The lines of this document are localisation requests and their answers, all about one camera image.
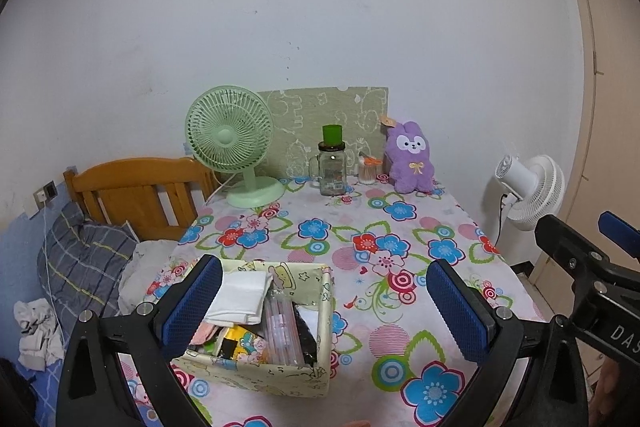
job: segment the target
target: jar handle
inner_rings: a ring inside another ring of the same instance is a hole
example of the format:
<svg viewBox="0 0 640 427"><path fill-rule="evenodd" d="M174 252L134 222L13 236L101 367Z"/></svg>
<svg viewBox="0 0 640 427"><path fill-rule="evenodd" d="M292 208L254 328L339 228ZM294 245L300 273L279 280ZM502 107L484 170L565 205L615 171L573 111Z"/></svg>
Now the jar handle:
<svg viewBox="0 0 640 427"><path fill-rule="evenodd" d="M319 154L316 154L315 156L311 156L311 158L309 158L309 177L311 178L309 185L311 185L314 188L318 188L320 186L320 180L321 180Z"/></svg>

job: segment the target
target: black cable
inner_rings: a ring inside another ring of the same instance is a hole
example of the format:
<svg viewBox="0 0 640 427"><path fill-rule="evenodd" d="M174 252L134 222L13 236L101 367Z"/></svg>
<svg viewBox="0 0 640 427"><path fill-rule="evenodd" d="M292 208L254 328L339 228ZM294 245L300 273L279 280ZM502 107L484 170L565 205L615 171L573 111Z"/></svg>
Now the black cable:
<svg viewBox="0 0 640 427"><path fill-rule="evenodd" d="M500 196L500 214L498 215L498 237L495 239L494 247L498 246L498 241L500 241L500 232L502 232L502 200L506 198L508 194L503 194Z"/></svg>

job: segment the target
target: plush toy tag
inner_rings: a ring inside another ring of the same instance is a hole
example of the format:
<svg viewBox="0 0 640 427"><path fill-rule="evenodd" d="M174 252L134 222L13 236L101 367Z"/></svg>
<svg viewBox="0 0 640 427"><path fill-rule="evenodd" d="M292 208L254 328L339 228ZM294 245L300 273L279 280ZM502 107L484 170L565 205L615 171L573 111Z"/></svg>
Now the plush toy tag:
<svg viewBox="0 0 640 427"><path fill-rule="evenodd" d="M380 123L382 125L386 125L387 127L395 127L398 122L393 118L389 118L386 114L383 114L382 116L380 116Z"/></svg>

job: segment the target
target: white fan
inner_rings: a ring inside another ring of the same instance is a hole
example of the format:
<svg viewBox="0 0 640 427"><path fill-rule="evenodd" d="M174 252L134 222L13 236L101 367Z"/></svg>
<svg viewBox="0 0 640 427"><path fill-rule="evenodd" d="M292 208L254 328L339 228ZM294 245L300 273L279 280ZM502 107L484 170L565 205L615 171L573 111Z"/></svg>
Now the white fan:
<svg viewBox="0 0 640 427"><path fill-rule="evenodd" d="M507 155L495 168L495 177L509 191L503 211L520 230L533 230L546 214L555 214L564 197L564 174L549 156L521 163Z"/></svg>

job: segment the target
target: purple plush toy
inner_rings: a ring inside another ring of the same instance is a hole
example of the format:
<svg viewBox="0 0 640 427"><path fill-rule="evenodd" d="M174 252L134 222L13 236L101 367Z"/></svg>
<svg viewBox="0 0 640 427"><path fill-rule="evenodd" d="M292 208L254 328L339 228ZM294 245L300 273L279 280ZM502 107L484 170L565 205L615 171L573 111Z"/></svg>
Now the purple plush toy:
<svg viewBox="0 0 640 427"><path fill-rule="evenodd" d="M391 160L389 177L396 192L408 194L414 190L433 190L435 169L429 161L429 143L415 122L398 123L386 136L385 154Z"/></svg>

